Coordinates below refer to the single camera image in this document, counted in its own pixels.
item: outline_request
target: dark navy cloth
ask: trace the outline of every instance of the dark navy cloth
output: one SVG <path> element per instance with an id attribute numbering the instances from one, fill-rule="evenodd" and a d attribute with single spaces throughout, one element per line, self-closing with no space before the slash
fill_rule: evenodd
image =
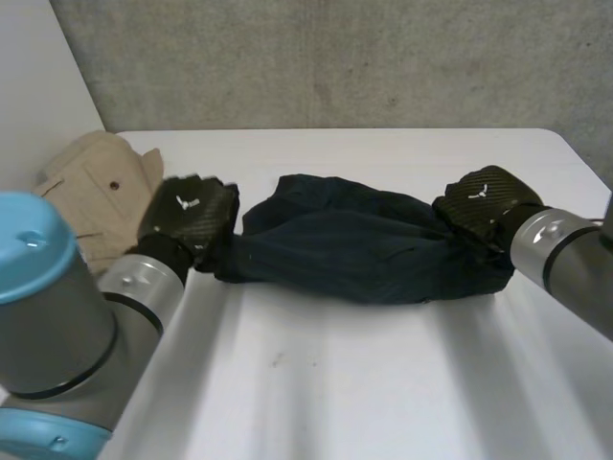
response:
<path id="1" fill-rule="evenodd" d="M 497 292 L 512 274 L 505 256 L 456 236 L 418 199 L 295 174 L 245 214 L 216 277 L 411 304 Z"/>

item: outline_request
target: white wall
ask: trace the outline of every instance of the white wall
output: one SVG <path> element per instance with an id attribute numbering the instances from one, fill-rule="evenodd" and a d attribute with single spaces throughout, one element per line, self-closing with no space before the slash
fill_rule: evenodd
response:
<path id="1" fill-rule="evenodd" d="M 48 0 L 0 0 L 0 190 L 102 121 Z"/>

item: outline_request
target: beige cloth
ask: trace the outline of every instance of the beige cloth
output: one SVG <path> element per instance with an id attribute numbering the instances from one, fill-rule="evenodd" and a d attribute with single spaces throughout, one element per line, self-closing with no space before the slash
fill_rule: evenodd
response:
<path id="1" fill-rule="evenodd" d="M 34 193 L 51 201 L 71 225 L 96 274 L 136 243 L 138 225 L 163 174 L 159 149 L 141 156 L 125 139 L 94 131 L 47 165 Z"/>

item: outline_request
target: black ring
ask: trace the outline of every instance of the black ring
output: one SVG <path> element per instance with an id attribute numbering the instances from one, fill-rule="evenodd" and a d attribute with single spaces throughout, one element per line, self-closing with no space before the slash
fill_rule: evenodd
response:
<path id="1" fill-rule="evenodd" d="M 162 321 L 160 321 L 160 318 L 158 318 L 153 311 L 145 307 L 138 300 L 134 300 L 127 295 L 123 295 L 117 292 L 103 292 L 102 294 L 104 295 L 104 298 L 109 302 L 124 304 L 126 307 L 130 307 L 134 311 L 138 311 L 145 317 L 145 319 L 149 323 L 151 323 L 151 325 L 155 328 L 157 333 L 160 334 L 160 336 L 162 336 L 162 334 L 164 333 L 164 325 L 162 324 Z"/>
<path id="2" fill-rule="evenodd" d="M 115 345 L 119 337 L 119 325 L 117 323 L 117 318 L 115 317 L 115 313 L 111 312 L 111 314 L 113 316 L 113 336 L 111 337 L 111 341 L 108 344 L 108 347 L 106 348 L 104 353 L 101 354 L 100 358 L 94 363 L 92 367 L 87 369 L 85 372 L 79 374 L 74 379 L 69 380 L 49 390 L 36 391 L 34 393 L 18 393 L 15 391 L 10 391 L 10 393 L 13 396 L 22 400 L 46 400 L 47 398 L 52 398 L 54 396 L 61 395 L 62 393 L 73 389 L 77 385 L 83 383 L 84 381 L 92 377 L 94 374 L 96 374 L 113 354 L 113 350 L 115 349 Z"/>
<path id="3" fill-rule="evenodd" d="M 545 290 L 547 292 L 552 294 L 552 290 L 550 286 L 550 277 L 552 273 L 552 268 L 554 266 L 554 262 L 556 261 L 557 256 L 559 256 L 559 253 L 562 252 L 566 246 L 568 246 L 571 242 L 576 240 L 578 237 L 582 237 L 586 233 L 598 232 L 600 230 L 601 228 L 597 226 L 583 227 L 583 228 L 580 228 L 579 230 L 575 230 L 568 237 L 566 237 L 564 240 L 562 240 L 561 242 L 557 244 L 557 246 L 554 248 L 554 250 L 551 252 L 549 257 L 547 258 L 547 261 L 545 262 L 545 266 L 543 267 L 543 286 L 545 287 Z"/>

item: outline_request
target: light blue joint cap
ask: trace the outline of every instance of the light blue joint cap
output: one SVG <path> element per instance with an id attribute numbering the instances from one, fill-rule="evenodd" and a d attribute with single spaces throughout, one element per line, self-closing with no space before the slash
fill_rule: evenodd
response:
<path id="1" fill-rule="evenodd" d="M 77 241 L 40 196 L 0 193 L 0 304 L 35 294 L 70 267 Z"/>
<path id="2" fill-rule="evenodd" d="M 95 460 L 111 432 L 31 410 L 0 408 L 0 451 L 23 459 Z"/>

